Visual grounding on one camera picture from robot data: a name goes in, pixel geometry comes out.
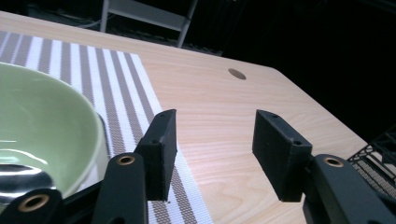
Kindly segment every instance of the bowl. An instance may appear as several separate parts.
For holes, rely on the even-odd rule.
[[[80,189],[101,153],[104,126],[88,99],[50,75],[0,63],[0,163],[47,172],[65,198]]]

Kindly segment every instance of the striped placemat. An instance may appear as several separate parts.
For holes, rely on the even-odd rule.
[[[85,95],[105,121],[111,157],[134,151],[162,112],[136,54],[0,31],[0,62],[47,73]],[[149,223],[212,223],[180,148],[168,202],[148,202],[148,218]]]

